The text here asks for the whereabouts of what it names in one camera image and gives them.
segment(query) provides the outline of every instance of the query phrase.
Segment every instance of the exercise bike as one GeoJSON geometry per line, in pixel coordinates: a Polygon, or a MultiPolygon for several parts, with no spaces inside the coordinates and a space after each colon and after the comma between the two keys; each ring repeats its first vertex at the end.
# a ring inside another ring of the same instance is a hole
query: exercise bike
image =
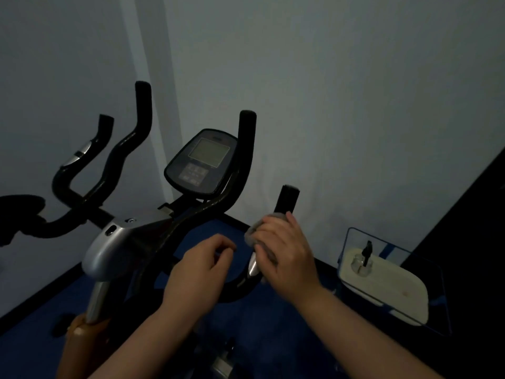
{"type": "MultiPolygon", "coordinates": [[[[183,194],[173,203],[128,218],[116,218],[101,209],[117,186],[126,157],[150,132],[150,85],[136,82],[135,93],[137,125],[109,154],[100,181],[84,197],[70,188],[72,179],[110,140],[114,119],[105,115],[99,117],[96,136],[56,173],[53,193],[71,208],[64,216],[46,222],[39,215],[44,207],[41,197],[0,197],[7,213],[3,217],[6,222],[3,228],[7,230],[0,237],[2,246],[9,244],[19,231],[40,238],[57,237],[87,220],[102,229],[82,261],[84,272],[96,283],[86,312],[75,317],[68,327],[57,378],[88,377],[156,310],[162,297],[162,292],[154,290],[156,278],[162,272],[169,274],[179,261],[173,254],[180,242],[189,230],[230,209],[249,176],[256,114],[241,111],[237,137],[204,129],[167,165],[165,178],[183,194]]],[[[274,211],[292,211],[298,192],[296,188],[283,186],[274,211]]],[[[251,251],[243,271],[225,283],[219,302],[243,298],[261,279],[255,253],[251,251]]],[[[168,372],[172,377],[183,372],[192,372],[191,377],[198,377],[206,370],[218,377],[248,377],[229,358],[232,350],[230,342],[224,353],[210,353],[199,343],[197,335],[192,334],[177,353],[178,358],[168,363],[168,372]]]]}

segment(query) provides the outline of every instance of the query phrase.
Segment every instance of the hand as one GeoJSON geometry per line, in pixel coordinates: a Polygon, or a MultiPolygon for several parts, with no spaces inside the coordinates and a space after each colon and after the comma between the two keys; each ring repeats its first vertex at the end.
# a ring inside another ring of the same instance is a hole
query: hand
{"type": "Polygon", "coordinates": [[[312,251],[294,216],[286,213],[288,222],[266,216],[252,235],[263,242],[277,258],[277,266],[268,259],[266,251],[255,245],[256,261],[261,272],[275,291],[295,307],[321,288],[312,251]]]}
{"type": "Polygon", "coordinates": [[[231,240],[216,234],[186,251],[170,273],[160,309],[197,322],[218,301],[235,249],[231,240]]]}

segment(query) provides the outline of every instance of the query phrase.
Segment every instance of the gray cloth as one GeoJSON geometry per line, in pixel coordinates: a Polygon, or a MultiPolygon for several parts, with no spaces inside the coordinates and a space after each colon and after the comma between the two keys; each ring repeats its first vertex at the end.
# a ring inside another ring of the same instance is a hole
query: gray cloth
{"type": "MultiPolygon", "coordinates": [[[[272,213],[268,215],[269,217],[276,217],[283,219],[284,221],[287,222],[286,216],[282,213],[272,213]]],[[[260,241],[256,241],[256,239],[253,238],[253,233],[256,231],[258,227],[260,227],[263,224],[263,220],[259,220],[256,222],[254,225],[252,225],[244,234],[244,240],[245,243],[248,244],[249,247],[254,248],[254,245],[261,245],[263,249],[267,252],[268,259],[272,261],[273,264],[277,265],[277,258],[275,258],[275,254],[263,243],[260,241]]]]}

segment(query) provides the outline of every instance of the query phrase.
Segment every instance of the floor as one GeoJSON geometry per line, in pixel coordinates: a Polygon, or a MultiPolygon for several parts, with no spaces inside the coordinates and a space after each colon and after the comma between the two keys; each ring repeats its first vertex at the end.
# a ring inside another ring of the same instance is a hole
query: floor
{"type": "MultiPolygon", "coordinates": [[[[193,229],[176,255],[181,257],[187,249],[216,233],[237,243],[229,272],[232,279],[249,260],[251,249],[243,242],[241,231],[223,222],[214,220],[193,229]]],[[[163,287],[166,279],[160,276],[156,285],[163,287]]],[[[321,280],[331,285],[334,277],[321,280]]],[[[84,312],[92,286],[89,278],[81,277],[0,338],[3,379],[54,378],[65,340],[50,336],[52,324],[63,312],[84,312]]],[[[345,377],[335,369],[335,360],[294,308],[268,285],[258,285],[234,303],[218,304],[204,318],[202,330],[221,340],[235,338],[237,357],[254,378],[345,377]]]]}

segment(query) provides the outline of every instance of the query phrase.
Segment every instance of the wall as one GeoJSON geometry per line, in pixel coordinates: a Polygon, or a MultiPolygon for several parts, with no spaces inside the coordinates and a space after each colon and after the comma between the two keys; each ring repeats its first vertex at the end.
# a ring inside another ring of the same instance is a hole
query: wall
{"type": "MultiPolygon", "coordinates": [[[[72,187],[85,193],[98,181],[107,154],[136,123],[132,50],[142,47],[130,47],[125,22],[138,25],[124,20],[119,0],[3,0],[0,195],[40,195],[45,218],[64,214],[51,180],[104,113],[116,119],[110,144],[72,187]]],[[[146,140],[128,157],[106,210],[126,216],[165,201],[156,152],[146,140]]],[[[97,232],[86,224],[52,240],[17,235],[0,250],[0,316],[78,263],[97,232]]]]}
{"type": "Polygon", "coordinates": [[[314,253],[413,249],[505,145],[505,0],[164,0],[182,141],[257,112],[247,223],[282,184],[314,253]]]}

